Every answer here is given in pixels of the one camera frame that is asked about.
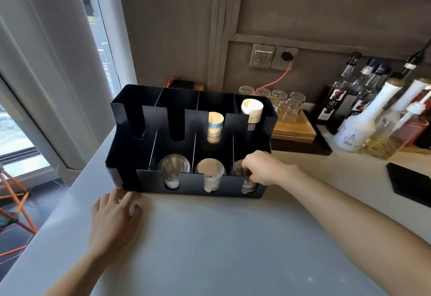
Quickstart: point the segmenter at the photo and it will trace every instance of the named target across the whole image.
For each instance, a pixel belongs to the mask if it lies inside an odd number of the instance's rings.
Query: black cup organizer
[[[249,116],[241,113],[244,99],[264,105],[255,130],[249,130]],[[277,114],[266,97],[219,92],[183,90],[144,85],[127,85],[111,103],[117,129],[106,167],[117,187],[141,193],[188,194],[259,198],[266,186],[255,192],[241,192],[244,176],[234,174],[234,163],[256,150],[271,152],[270,138]],[[219,143],[207,141],[208,115],[224,116]],[[185,156],[191,173],[181,173],[179,187],[167,188],[157,170],[159,161],[172,153]],[[204,175],[195,173],[205,158],[219,160],[227,174],[218,190],[203,189]]]

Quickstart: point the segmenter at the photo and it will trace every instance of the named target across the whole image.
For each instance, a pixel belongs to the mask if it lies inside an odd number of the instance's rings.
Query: white countertop
[[[90,207],[115,187],[105,168],[113,135],[4,278],[1,295],[41,295],[85,252]],[[385,161],[331,147],[328,157],[274,155],[431,242],[431,208],[392,191]],[[391,162],[431,175],[431,156],[399,152]],[[270,186],[260,200],[146,196],[151,205],[146,226],[92,295],[385,295],[278,186]]]

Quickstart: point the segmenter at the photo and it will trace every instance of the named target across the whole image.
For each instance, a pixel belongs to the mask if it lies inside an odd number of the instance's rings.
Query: white bottle neck
[[[395,102],[391,109],[395,111],[403,111],[412,100],[425,88],[428,84],[419,80],[414,80],[407,91]]]
[[[400,89],[401,87],[385,83],[380,93],[377,94],[377,97],[375,97],[375,99],[364,111],[357,115],[357,119],[359,120],[360,118],[360,121],[374,123],[375,119],[377,118],[383,107],[386,105],[386,103],[388,103],[391,97],[393,97]]]

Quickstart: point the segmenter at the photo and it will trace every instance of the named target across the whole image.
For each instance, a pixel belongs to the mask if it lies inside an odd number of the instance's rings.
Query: person's right arm
[[[242,166],[250,180],[279,185],[291,193],[323,226],[342,251],[392,296],[431,295],[431,245],[370,206],[256,151]]]

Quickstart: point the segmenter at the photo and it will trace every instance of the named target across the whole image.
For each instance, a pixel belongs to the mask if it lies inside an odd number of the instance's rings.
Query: bottle with yellow liquid
[[[361,152],[382,160],[388,160],[399,149],[407,144],[416,134],[423,130],[423,123],[418,118],[425,110],[425,102],[431,97],[431,91],[420,100],[407,106],[407,113],[395,127],[386,131],[377,131],[361,147]]]

